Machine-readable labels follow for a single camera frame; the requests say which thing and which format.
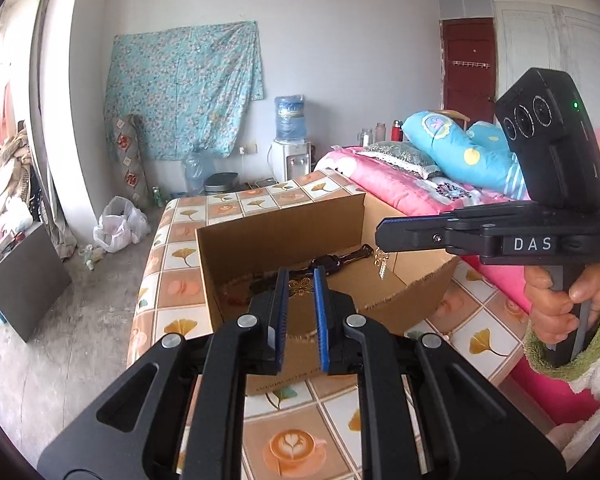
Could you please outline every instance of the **blue floral sheet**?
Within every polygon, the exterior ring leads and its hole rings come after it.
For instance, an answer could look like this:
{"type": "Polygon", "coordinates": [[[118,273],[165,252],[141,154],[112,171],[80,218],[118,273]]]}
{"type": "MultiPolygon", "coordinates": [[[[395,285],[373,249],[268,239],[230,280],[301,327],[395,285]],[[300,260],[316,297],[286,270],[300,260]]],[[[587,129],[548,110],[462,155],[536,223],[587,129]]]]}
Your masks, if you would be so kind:
{"type": "Polygon", "coordinates": [[[107,77],[107,139],[113,152],[113,121],[135,114],[143,158],[182,160],[192,148],[228,156],[249,102],[259,99],[255,22],[117,36],[107,77]]]}

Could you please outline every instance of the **green sleeve cuff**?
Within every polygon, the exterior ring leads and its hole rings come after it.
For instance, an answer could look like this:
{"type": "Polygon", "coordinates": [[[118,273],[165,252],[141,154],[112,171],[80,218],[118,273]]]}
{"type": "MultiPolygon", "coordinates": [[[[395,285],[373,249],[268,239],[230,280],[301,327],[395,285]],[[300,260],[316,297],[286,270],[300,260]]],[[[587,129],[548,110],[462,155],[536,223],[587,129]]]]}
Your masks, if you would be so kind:
{"type": "Polygon", "coordinates": [[[544,343],[538,339],[532,324],[529,323],[525,335],[525,354],[531,368],[539,374],[566,382],[574,381],[600,359],[600,326],[584,352],[564,366],[554,368],[544,357],[544,343]]]}

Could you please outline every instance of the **small box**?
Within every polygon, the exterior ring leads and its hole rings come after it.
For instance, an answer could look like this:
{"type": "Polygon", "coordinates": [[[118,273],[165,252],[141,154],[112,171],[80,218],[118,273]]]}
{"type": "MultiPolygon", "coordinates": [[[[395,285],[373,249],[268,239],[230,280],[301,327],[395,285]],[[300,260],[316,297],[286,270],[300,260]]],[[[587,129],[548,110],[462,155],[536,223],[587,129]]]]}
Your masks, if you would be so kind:
{"type": "MultiPolygon", "coordinates": [[[[211,326],[237,319],[247,306],[227,297],[248,296],[254,273],[303,268],[323,254],[346,254],[370,244],[383,218],[403,216],[371,194],[343,196],[247,216],[197,231],[211,326]]],[[[346,265],[328,277],[332,290],[351,295],[362,314],[403,334],[438,307],[458,259],[444,250],[392,254],[384,280],[374,258],[346,265]]],[[[276,377],[248,376],[254,395],[320,373],[311,287],[289,298],[283,369],[276,377]]]]}

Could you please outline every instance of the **blue pillow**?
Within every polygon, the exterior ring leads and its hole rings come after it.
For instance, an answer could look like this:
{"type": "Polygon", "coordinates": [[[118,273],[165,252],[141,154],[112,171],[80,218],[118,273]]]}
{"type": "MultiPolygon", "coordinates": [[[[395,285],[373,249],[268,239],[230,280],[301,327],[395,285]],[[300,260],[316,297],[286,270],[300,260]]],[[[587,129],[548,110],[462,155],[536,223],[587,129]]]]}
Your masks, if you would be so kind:
{"type": "Polygon", "coordinates": [[[492,189],[517,200],[524,197],[522,171],[509,150],[481,146],[453,120],[433,112],[413,114],[404,121],[402,130],[452,180],[492,189]]]}
{"type": "Polygon", "coordinates": [[[499,124],[478,121],[466,131],[466,136],[488,150],[510,151],[507,137],[499,124]]]}

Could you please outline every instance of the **red door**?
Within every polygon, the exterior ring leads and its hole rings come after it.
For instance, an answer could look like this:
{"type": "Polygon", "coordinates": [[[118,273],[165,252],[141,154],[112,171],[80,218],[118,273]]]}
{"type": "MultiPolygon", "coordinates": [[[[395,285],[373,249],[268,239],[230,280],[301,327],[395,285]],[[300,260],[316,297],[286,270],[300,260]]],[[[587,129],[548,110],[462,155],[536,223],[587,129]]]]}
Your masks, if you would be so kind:
{"type": "Polygon", "coordinates": [[[496,93],[496,45],[493,20],[472,18],[442,22],[447,110],[475,121],[493,123],[496,93]]]}

